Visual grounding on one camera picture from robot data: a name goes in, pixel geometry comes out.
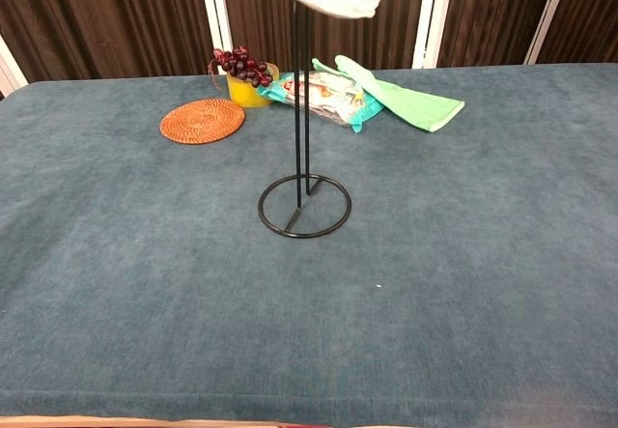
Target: snack bag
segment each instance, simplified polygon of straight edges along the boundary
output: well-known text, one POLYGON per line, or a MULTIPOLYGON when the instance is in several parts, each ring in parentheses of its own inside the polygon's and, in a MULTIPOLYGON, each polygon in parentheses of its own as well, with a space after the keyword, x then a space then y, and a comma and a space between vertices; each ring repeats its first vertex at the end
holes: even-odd
MULTIPOLYGON (((300 74, 300 104, 304 105, 304 74, 300 74)), ((295 103, 294 74, 285 73, 258 94, 271 100, 295 103)), ((340 126, 360 132, 362 123, 378 114, 384 106, 365 92, 354 80, 329 72, 309 72, 309 109, 340 126)))

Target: round orange trivet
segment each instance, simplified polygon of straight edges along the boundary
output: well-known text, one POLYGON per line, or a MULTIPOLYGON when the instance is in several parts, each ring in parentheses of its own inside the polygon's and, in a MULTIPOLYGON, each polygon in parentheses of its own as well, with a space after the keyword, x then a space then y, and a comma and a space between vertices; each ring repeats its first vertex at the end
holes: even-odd
POLYGON ((229 100, 183 104, 161 121, 161 133, 172 141, 199 145, 221 140, 244 123, 244 109, 229 100))

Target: metal rod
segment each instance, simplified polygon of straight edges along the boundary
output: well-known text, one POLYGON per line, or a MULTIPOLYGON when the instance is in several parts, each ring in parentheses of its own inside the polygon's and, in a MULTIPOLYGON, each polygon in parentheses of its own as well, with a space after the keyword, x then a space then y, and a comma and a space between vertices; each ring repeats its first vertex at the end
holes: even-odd
POLYGON ((294 67, 294 94, 295 94, 295 141, 296 141, 296 208, 302 206, 300 190, 300 57, 298 53, 298 25, 302 6, 294 1, 294 20, 292 32, 292 65, 294 67))
POLYGON ((310 10, 304 7, 305 12, 305 46, 304 46, 304 70, 305 70, 305 191, 311 194, 309 187, 309 71, 311 70, 311 15, 310 10))

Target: circular metal base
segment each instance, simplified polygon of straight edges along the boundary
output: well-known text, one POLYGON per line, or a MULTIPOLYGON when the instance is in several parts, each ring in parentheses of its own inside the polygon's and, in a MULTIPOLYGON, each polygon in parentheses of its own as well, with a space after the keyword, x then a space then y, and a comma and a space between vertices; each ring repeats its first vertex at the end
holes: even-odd
POLYGON ((346 197, 346 211, 334 225, 331 225, 328 228, 325 228, 318 232, 297 233, 297 232, 293 232, 291 228, 292 228, 292 225, 294 225, 294 223, 300 216, 300 211, 302 210, 302 208, 296 208, 296 211, 292 215, 290 222, 288 222, 288 226, 286 228, 277 227, 270 220, 268 220, 267 217, 264 215, 264 202, 266 201, 268 194, 271 191, 273 191, 275 188, 277 188, 281 184, 284 184, 285 182, 289 182, 290 180, 297 179, 296 174, 290 175, 288 177, 284 177, 283 179, 277 180, 276 182, 273 182, 272 184, 270 184, 270 186, 264 190, 264 193, 262 193, 262 196, 260 196, 260 201, 258 202, 258 214, 260 215, 260 220, 264 223, 266 227, 268 227, 274 233, 278 233, 279 235, 282 235, 284 237, 290 237, 290 238, 317 238, 317 237, 322 237, 324 235, 328 235, 331 232, 334 232, 339 227, 341 227, 344 223, 346 223, 346 220, 348 220, 348 217, 350 216, 350 212, 351 212, 351 198, 350 198, 350 194, 346 191, 344 186, 341 185, 336 180, 325 177, 324 175, 319 175, 319 174, 309 174, 308 176, 307 174, 300 175, 301 179, 306 179, 307 177, 309 177, 310 179, 316 180, 316 182, 313 184, 313 186, 309 190, 310 196, 311 194, 313 194, 313 189, 320 182, 326 182, 328 184, 331 184, 337 189, 339 189, 339 191, 341 191, 343 195, 346 197))

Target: bunch of grapes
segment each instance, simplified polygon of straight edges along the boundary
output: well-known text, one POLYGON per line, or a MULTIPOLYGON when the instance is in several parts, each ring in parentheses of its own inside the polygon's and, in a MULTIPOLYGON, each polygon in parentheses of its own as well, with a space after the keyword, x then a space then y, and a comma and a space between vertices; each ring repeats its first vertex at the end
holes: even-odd
POLYGON ((246 46, 239 46, 233 51, 216 49, 212 63, 215 66, 221 66, 221 69, 232 77, 251 82, 255 88, 260 85, 267 87, 272 82, 267 63, 258 63, 251 58, 246 46))

